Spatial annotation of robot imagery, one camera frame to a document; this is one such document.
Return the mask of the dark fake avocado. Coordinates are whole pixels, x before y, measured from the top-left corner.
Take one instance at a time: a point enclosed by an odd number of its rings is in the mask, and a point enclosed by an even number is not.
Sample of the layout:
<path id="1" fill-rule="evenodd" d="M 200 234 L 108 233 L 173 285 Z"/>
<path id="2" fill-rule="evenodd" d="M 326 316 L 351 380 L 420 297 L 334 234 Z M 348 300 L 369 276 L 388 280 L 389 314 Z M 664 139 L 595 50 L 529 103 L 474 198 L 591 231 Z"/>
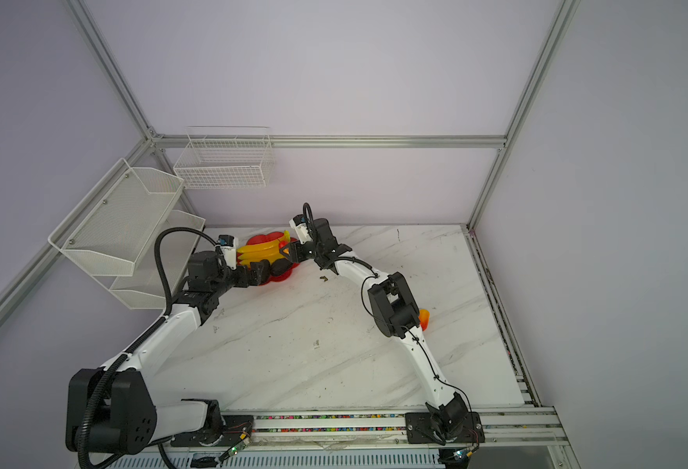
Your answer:
<path id="1" fill-rule="evenodd" d="M 271 275 L 274 279 L 277 277 L 286 279 L 290 275 L 293 268 L 294 264 L 287 259 L 277 259 L 271 263 Z"/>

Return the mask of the red yellow fake mango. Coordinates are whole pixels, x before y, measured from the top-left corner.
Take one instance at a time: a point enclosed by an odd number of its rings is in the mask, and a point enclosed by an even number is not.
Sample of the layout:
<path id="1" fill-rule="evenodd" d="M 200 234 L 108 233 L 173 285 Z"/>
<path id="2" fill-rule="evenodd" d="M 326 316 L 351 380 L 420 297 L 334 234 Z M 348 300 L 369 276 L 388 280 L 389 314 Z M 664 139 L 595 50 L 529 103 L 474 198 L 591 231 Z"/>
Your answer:
<path id="1" fill-rule="evenodd" d="M 420 309 L 419 310 L 419 323 L 420 323 L 420 328 L 423 331 L 426 331 L 428 326 L 429 326 L 429 321 L 431 318 L 431 314 L 428 310 L 426 309 Z"/>

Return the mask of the yellow fake banana bunch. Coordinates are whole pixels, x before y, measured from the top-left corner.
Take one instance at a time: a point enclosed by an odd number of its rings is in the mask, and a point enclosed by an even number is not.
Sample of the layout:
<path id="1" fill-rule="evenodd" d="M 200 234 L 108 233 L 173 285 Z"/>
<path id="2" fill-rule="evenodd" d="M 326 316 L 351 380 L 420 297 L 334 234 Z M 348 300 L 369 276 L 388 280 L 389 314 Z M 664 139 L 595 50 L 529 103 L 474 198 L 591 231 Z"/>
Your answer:
<path id="1" fill-rule="evenodd" d="M 236 257 L 242 266 L 269 261 L 271 264 L 283 259 L 281 248 L 290 244 L 291 236 L 288 231 L 271 232 L 252 236 L 246 245 L 238 248 Z"/>

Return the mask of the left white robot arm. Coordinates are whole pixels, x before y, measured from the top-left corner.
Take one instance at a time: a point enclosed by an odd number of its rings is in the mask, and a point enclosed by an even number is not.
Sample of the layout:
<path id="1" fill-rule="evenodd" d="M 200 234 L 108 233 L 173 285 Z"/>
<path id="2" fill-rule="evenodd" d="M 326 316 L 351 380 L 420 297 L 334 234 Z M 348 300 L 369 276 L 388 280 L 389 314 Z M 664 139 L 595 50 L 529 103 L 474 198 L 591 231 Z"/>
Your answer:
<path id="1" fill-rule="evenodd" d="M 177 346 L 207 322 L 222 295 L 233 288 L 264 285 L 271 276 L 268 260 L 230 268 L 213 251 L 191 256 L 181 291 L 165 312 L 119 356 L 70 379 L 68 450 L 123 456 L 179 435 L 192 435 L 203 444 L 221 441 L 227 424 L 217 401 L 179 398 L 157 405 L 150 383 Z"/>

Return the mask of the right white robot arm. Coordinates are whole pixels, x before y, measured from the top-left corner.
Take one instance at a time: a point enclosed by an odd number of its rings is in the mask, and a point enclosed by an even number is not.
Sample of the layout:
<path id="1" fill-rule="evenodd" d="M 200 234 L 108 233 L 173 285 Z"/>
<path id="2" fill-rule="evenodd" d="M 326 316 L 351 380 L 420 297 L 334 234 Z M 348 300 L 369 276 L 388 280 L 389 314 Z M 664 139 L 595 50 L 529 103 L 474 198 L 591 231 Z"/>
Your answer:
<path id="1" fill-rule="evenodd" d="M 457 442 L 466 432 L 473 439 L 472 446 L 480 447 L 480 418 L 473 412 L 467 393 L 447 381 L 432 354 L 422 328 L 422 311 L 406 277 L 378 270 L 359 258 L 350 246 L 338 242 L 327 219 L 314 217 L 308 203 L 289 225 L 297 240 L 279 250 L 282 256 L 295 264 L 313 260 L 320 269 L 358 286 L 363 309 L 375 326 L 406 351 L 425 393 L 430 428 L 426 438 L 446 445 Z"/>

